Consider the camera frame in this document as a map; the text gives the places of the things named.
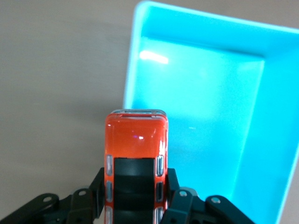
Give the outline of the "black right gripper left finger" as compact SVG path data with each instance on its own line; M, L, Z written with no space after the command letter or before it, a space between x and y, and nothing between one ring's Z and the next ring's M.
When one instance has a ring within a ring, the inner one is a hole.
M104 206L104 168L88 188L76 190L64 199L41 194L0 222L2 224L92 224Z

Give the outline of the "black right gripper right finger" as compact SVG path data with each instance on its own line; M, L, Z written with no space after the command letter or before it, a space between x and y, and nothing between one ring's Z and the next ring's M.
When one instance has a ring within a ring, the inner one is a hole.
M175 169L167 175L168 208L162 224L252 224L227 198L214 195L201 200L192 188L180 187Z

